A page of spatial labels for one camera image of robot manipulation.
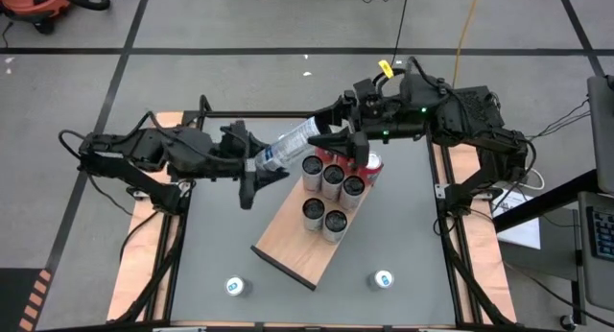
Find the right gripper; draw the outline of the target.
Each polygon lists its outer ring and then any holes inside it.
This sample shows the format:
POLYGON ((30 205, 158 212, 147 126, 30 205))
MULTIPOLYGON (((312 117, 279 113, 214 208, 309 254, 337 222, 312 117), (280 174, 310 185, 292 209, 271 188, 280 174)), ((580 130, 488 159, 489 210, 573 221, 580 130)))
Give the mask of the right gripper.
POLYGON ((331 106, 316 110, 313 117, 320 131, 328 126, 340 127, 343 122, 354 127, 357 121, 358 132, 343 129, 308 138, 310 145, 353 159, 357 165, 368 163, 368 139, 409 137, 409 109, 396 99, 367 98, 358 104, 352 94, 341 95, 331 106))

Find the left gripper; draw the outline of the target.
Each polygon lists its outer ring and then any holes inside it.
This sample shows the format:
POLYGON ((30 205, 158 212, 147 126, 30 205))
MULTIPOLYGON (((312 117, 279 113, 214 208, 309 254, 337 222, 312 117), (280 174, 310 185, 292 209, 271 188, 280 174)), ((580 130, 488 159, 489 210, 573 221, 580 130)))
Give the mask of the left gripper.
POLYGON ((220 142, 216 144, 211 153, 216 156, 213 161, 216 178, 240 178, 239 199, 242 209, 251 209, 258 190, 286 178, 289 173, 285 170, 266 171, 256 170, 245 172, 245 162, 249 153, 260 153, 269 147, 250 133, 243 142, 220 142))

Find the white Celsius Peach Vibe can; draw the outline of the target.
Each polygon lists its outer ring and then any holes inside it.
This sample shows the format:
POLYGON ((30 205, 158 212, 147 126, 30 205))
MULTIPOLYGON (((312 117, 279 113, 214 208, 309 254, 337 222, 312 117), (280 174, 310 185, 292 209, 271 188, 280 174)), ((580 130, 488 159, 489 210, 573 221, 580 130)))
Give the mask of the white Celsius Peach Vibe can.
POLYGON ((337 164, 327 166, 322 172, 321 194, 329 201, 339 198, 345 174, 343 168, 337 164))
POLYGON ((365 182, 358 176, 350 176, 342 183, 339 204, 345 210, 358 207, 362 195, 366 190, 365 182))
POLYGON ((316 155, 306 156, 301 164, 302 181, 305 190, 318 192, 321 188, 323 162, 316 155))

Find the blue silver Red Bull can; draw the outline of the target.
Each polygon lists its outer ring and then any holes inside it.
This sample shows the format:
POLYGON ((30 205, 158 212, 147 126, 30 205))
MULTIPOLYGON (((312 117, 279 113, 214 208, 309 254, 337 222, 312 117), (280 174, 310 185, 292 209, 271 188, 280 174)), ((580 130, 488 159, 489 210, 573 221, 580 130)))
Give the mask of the blue silver Red Bull can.
POLYGON ((251 293, 251 282, 240 275, 232 275, 224 283, 225 292, 233 297, 245 297, 251 293))
POLYGON ((366 278, 367 287, 374 291, 386 290, 392 287, 394 275, 387 269, 378 269, 370 273, 366 278))

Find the wooden table side board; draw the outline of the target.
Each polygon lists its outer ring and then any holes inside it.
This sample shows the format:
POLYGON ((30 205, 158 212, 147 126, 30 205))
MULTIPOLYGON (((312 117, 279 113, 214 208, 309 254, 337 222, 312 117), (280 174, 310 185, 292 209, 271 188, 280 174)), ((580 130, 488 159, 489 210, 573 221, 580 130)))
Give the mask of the wooden table side board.
MULTIPOLYGON (((476 150, 467 145, 447 149, 433 147, 437 175, 442 183, 462 182, 479 169, 476 150)), ((462 220, 449 221, 450 239, 462 260, 472 269, 473 276, 489 299, 509 320, 516 315, 508 286, 497 234, 491 222, 490 204, 487 201, 472 202, 472 212, 462 220)))
MULTIPOLYGON (((159 112, 156 114, 157 121, 163 127, 173 127, 180 124, 182 117, 183 111, 159 112)), ((171 183, 171 177, 167 174, 166 169, 157 173, 146 173, 146 175, 161 183, 171 183)), ((131 212, 129 231, 133 231, 155 211, 149 199, 143 199, 134 203, 131 212)), ((167 218, 163 214, 157 213, 130 236, 122 252, 123 256, 120 260, 119 271, 107 313, 107 322, 118 320, 125 314, 145 289, 147 283, 153 277, 158 263, 163 260, 176 238, 177 223, 177 216, 167 218)), ((147 312, 151 313, 150 318, 147 319, 163 319, 169 275, 170 270, 164 274, 163 279, 154 290, 147 305, 150 310, 147 311, 144 307, 137 315, 136 321, 146 320, 147 312)))

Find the white paper sheet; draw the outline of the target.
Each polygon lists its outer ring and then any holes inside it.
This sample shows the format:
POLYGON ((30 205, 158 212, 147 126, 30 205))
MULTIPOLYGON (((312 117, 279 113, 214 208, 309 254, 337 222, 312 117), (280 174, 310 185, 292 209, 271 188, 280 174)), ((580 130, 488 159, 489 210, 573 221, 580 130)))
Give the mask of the white paper sheet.
MULTIPOLYGON (((492 216, 497 218, 500 214, 531 200, 531 196, 518 192, 511 193, 504 189, 503 194, 492 203, 492 216)), ((521 225, 497 233, 499 241, 530 249, 541 249, 539 220, 533 219, 521 225)))

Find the black diagonal bar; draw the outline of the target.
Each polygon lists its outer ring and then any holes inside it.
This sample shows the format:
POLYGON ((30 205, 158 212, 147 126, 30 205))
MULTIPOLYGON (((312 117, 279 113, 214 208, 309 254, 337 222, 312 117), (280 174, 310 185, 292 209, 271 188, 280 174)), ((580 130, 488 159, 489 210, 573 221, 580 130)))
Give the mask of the black diagonal bar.
POLYGON ((575 202, 581 192, 599 193, 600 191, 597 170, 593 169, 500 214, 494 219, 495 232, 508 230, 544 213, 575 202))

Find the grey computer monitor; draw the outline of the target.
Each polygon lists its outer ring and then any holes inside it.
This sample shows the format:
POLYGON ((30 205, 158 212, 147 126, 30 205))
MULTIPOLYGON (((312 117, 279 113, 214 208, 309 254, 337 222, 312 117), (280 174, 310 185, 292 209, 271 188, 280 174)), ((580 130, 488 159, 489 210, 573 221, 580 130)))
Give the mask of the grey computer monitor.
POLYGON ((614 195, 614 75, 587 80, 598 185, 614 195))

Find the orange shop vacuum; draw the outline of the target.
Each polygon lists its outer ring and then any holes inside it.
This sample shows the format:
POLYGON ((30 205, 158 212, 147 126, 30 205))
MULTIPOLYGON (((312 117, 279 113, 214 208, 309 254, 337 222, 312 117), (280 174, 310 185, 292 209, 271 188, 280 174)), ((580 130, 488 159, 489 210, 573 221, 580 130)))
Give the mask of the orange shop vacuum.
POLYGON ((43 35, 55 30, 55 20, 70 8, 67 0, 0 0, 0 14, 32 24, 43 35))

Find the black orange striped floor mat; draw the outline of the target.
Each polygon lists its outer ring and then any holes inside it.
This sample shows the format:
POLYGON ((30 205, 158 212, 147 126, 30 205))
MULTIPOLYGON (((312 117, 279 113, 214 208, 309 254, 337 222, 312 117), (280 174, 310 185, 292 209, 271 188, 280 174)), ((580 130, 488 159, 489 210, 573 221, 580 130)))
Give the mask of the black orange striped floor mat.
POLYGON ((49 269, 0 268, 0 332, 34 332, 49 293, 49 269))

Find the black keyboard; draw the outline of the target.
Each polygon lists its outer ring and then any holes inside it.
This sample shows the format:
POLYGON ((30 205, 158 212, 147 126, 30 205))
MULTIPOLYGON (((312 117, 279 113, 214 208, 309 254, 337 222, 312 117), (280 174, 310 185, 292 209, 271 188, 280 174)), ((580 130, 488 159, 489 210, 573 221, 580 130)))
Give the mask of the black keyboard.
POLYGON ((614 211, 589 206, 586 213, 592 255, 614 262, 614 211))

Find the grey metal cart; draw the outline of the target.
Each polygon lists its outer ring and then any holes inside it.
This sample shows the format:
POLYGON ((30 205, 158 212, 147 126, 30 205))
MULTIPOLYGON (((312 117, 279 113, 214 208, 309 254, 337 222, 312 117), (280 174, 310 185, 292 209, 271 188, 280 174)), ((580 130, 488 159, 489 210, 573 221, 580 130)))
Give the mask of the grey metal cart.
POLYGON ((559 317, 560 326, 568 331, 586 323, 586 303, 614 312, 614 262, 592 255, 586 213, 589 206, 614 211, 614 198, 581 192, 576 203, 576 209, 563 206, 535 218, 539 220, 541 249, 502 244, 508 264, 571 283, 572 311, 559 317))

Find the wooden shelf with black frame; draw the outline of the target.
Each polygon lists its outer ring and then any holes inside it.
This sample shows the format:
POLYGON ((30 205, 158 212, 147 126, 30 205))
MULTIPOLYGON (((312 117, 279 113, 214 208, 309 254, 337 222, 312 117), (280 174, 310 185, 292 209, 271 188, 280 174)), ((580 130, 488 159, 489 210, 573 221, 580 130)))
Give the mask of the wooden shelf with black frame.
POLYGON ((342 239, 333 244, 324 238, 321 231, 305 228, 302 205, 308 199, 317 198, 324 203, 326 212, 342 210, 341 206, 337 202, 323 198, 319 193, 306 191, 302 178, 299 178, 258 242, 251 246, 252 251, 284 274, 314 291, 338 247, 349 234, 350 226, 371 188, 370 184, 366 186, 354 210, 344 211, 347 216, 347 228, 342 239))

